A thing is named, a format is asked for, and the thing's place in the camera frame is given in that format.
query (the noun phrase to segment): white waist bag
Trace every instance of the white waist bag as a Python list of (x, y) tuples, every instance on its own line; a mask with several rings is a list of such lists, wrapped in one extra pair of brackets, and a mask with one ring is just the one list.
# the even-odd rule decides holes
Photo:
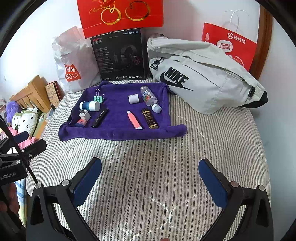
[(197, 112), (210, 115), (223, 106), (256, 108), (268, 101), (264, 87), (211, 43), (155, 35), (147, 46), (153, 78)]

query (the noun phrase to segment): metal screw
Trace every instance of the metal screw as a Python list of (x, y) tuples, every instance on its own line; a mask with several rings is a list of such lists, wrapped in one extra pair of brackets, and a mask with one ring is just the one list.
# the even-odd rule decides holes
[(69, 180), (63, 180), (63, 181), (62, 181), (62, 185), (63, 185), (63, 186), (68, 186), (69, 183), (70, 183)]
[(261, 191), (265, 191), (265, 187), (262, 186), (262, 185), (259, 185), (259, 189), (260, 189)]
[(41, 188), (41, 183), (37, 183), (37, 184), (35, 185), (35, 188), (36, 188), (36, 189)]
[(231, 183), (231, 186), (233, 186), (234, 188), (237, 188), (239, 186), (239, 184), (235, 181), (232, 181)]

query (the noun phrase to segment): nike logo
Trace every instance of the nike logo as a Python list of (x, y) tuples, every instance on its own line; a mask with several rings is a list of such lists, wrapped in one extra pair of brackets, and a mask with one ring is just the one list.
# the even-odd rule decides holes
[[(164, 76), (167, 76), (168, 78), (170, 78), (170, 80), (174, 82), (166, 80)], [(185, 83), (185, 81), (189, 78), (184, 74), (180, 73), (179, 71), (173, 69), (172, 67), (169, 68), (167, 72), (163, 72), (159, 77), (159, 79), (162, 83), (165, 83), (166, 85), (175, 86), (175, 87), (186, 89), (186, 90), (191, 90), (183, 86), (183, 83)]]

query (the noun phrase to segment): black cable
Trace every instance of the black cable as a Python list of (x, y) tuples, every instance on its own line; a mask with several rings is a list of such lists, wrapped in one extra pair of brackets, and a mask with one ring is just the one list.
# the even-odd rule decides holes
[(37, 178), (35, 177), (33, 171), (31, 170), (28, 162), (26, 161), (20, 147), (18, 146), (18, 144), (16, 143), (12, 133), (10, 132), (10, 130), (8, 129), (5, 120), (3, 119), (3, 117), (0, 115), (0, 127), (1, 129), (4, 131), (4, 133), (7, 135), (8, 139), (12, 141), (17, 153), (19, 154), (21, 161), (23, 162), (23, 164), (25, 165), (26, 169), (28, 170), (28, 172), (30, 173), (31, 177), (33, 178), (34, 182), (37, 184)]

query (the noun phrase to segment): headphone box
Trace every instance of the headphone box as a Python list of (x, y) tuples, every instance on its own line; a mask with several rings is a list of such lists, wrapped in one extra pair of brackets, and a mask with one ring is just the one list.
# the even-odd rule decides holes
[(91, 38), (102, 80), (144, 80), (147, 50), (140, 28), (121, 30)]

